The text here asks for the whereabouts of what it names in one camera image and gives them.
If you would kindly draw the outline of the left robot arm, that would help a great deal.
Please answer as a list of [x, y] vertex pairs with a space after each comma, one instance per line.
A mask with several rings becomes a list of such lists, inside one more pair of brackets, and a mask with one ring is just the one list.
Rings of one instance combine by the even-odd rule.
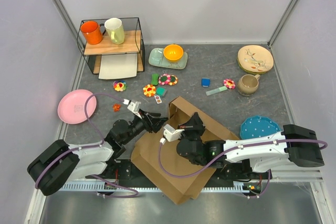
[[115, 121], [103, 142], [73, 145], [56, 140], [28, 165], [27, 171], [36, 189], [45, 196], [54, 194], [67, 182], [87, 176], [112, 178], [125, 145], [143, 131], [158, 132], [167, 120], [159, 113], [141, 110], [132, 121]]

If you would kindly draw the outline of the small white tag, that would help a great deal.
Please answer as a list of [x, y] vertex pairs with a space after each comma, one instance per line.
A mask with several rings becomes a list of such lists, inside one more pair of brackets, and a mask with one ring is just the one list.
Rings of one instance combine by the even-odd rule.
[[159, 95], [155, 95], [154, 98], [155, 98], [155, 101], [156, 101], [157, 104], [162, 103], [162, 100], [161, 100]]

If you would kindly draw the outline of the teal square sponge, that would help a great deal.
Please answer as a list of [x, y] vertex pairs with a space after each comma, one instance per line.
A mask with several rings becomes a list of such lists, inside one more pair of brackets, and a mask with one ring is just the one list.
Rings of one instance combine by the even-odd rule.
[[167, 90], [165, 88], [162, 87], [158, 87], [156, 88], [156, 94], [159, 96], [165, 96]]

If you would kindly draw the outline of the small orange red toy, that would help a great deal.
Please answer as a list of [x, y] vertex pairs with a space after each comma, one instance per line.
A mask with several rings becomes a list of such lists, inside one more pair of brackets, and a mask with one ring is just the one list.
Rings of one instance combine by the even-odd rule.
[[120, 104], [114, 104], [114, 105], [113, 105], [113, 111], [114, 111], [114, 112], [118, 112], [118, 111], [120, 111], [120, 108], [121, 108], [121, 105], [120, 105]]

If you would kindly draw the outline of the green double flower toy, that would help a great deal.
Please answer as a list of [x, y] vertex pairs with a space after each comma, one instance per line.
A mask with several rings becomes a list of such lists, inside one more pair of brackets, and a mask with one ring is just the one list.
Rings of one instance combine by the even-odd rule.
[[173, 74], [163, 74], [158, 79], [158, 84], [164, 86], [164, 85], [176, 85], [178, 83], [178, 78]]

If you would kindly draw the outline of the rainbow flower toy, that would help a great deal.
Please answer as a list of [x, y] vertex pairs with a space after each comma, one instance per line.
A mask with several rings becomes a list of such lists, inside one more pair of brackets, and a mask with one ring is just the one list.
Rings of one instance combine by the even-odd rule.
[[127, 89], [127, 83], [123, 80], [115, 81], [113, 83], [113, 88], [117, 92], [123, 92]]

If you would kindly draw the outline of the pale green stick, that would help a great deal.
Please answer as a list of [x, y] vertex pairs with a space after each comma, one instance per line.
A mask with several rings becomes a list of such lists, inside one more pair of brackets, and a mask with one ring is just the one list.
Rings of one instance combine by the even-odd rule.
[[227, 87], [222, 86], [222, 87], [219, 87], [219, 88], [216, 88], [216, 89], [213, 89], [213, 90], [206, 91], [206, 95], [210, 96], [210, 95], [214, 95], [216, 93], [220, 93], [220, 92], [223, 92], [223, 91], [226, 91], [226, 90], [227, 90]]

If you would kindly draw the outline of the pale green tray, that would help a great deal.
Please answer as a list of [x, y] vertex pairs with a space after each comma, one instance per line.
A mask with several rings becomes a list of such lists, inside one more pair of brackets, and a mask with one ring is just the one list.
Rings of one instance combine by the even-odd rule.
[[163, 55], [163, 48], [154, 48], [150, 52], [149, 64], [155, 67], [182, 70], [187, 65], [188, 54], [184, 52], [182, 58], [177, 62], [168, 61]]

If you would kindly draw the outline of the orange bowl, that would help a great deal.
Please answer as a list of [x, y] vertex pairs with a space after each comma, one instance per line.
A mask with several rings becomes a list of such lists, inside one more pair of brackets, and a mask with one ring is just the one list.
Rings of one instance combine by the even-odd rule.
[[163, 55], [165, 59], [171, 62], [176, 62], [182, 59], [184, 50], [181, 46], [177, 44], [167, 45], [163, 50]]

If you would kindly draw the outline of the blue polka dot plate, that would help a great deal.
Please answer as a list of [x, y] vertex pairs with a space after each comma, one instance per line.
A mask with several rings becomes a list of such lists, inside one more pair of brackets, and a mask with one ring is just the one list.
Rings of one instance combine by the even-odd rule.
[[242, 140], [264, 137], [280, 132], [280, 126], [268, 117], [257, 115], [247, 118], [240, 126]]

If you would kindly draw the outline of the brown ceramic cup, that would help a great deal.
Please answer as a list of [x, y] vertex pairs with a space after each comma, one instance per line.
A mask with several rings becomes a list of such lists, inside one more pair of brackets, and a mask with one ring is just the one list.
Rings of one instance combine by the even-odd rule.
[[259, 78], [259, 74], [246, 74], [242, 76], [237, 85], [238, 92], [243, 96], [254, 94], [259, 87]]

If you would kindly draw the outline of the pink plate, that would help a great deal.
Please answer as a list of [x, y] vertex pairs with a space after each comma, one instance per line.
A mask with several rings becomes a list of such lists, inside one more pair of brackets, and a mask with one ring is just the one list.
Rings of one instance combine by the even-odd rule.
[[58, 116], [67, 124], [79, 124], [87, 120], [84, 112], [85, 102], [92, 92], [85, 89], [66, 94], [58, 104]]

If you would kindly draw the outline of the beige floral plate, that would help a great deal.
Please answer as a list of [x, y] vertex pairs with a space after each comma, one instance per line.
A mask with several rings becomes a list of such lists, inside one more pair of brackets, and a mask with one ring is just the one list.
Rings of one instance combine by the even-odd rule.
[[240, 48], [237, 61], [245, 72], [252, 74], [266, 73], [274, 66], [271, 52], [259, 45], [247, 45]]

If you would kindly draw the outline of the orange mug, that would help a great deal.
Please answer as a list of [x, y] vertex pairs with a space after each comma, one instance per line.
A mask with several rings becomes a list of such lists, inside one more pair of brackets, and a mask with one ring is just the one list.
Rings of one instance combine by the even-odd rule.
[[98, 24], [93, 20], [84, 22], [80, 26], [80, 31], [88, 44], [97, 45], [102, 42], [103, 33], [101, 32], [101, 27], [103, 27], [103, 24]]

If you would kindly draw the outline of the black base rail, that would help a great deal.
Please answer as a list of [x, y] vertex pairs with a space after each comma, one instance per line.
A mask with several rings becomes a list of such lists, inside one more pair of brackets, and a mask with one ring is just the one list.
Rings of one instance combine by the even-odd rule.
[[[259, 180], [257, 174], [243, 174], [240, 170], [240, 163], [227, 165], [217, 169], [211, 176], [205, 187], [229, 187], [233, 182], [247, 183], [251, 180]], [[125, 187], [154, 188], [155, 185], [138, 169], [129, 159], [117, 161], [113, 170], [103, 172], [99, 177], [106, 180], [116, 179], [118, 184]]]

